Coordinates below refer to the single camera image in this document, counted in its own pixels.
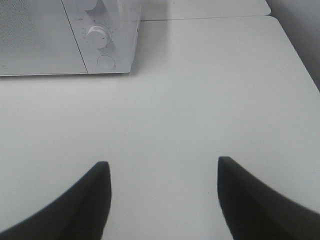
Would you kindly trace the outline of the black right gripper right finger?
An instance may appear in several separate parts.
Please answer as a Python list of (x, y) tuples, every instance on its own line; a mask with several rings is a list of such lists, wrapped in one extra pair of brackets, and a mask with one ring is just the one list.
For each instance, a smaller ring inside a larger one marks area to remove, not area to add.
[(219, 204), (235, 240), (318, 240), (320, 215), (278, 193), (235, 160), (217, 164)]

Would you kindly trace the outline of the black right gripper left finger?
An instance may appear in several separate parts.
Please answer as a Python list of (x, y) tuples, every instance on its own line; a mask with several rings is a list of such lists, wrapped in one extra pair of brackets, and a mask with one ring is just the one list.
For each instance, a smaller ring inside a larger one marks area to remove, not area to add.
[(4, 230), (2, 240), (100, 240), (111, 208), (110, 165), (97, 162), (72, 187)]

